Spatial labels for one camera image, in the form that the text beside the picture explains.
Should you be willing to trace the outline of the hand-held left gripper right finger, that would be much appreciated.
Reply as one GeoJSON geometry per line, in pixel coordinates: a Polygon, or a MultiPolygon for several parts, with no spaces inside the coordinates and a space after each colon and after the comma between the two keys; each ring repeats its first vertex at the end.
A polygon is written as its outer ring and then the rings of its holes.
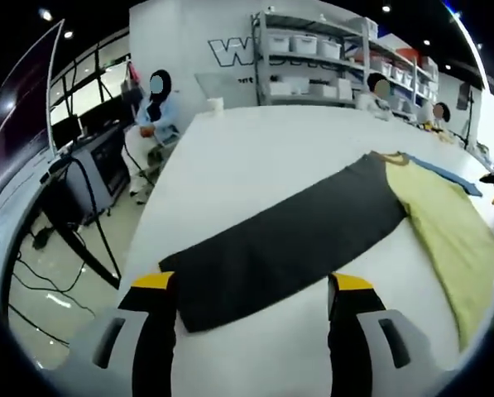
{"type": "Polygon", "coordinates": [[[420,329],[356,276],[329,275],[328,346],[332,396],[435,396],[455,374],[438,366],[420,329]]]}

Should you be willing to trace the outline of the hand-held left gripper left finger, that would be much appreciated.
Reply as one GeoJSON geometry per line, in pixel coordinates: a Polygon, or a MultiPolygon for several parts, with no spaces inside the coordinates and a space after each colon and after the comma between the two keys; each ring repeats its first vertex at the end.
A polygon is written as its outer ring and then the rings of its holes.
{"type": "Polygon", "coordinates": [[[136,279],[116,308],[70,343],[66,394],[170,396],[175,320],[175,273],[136,279]]]}

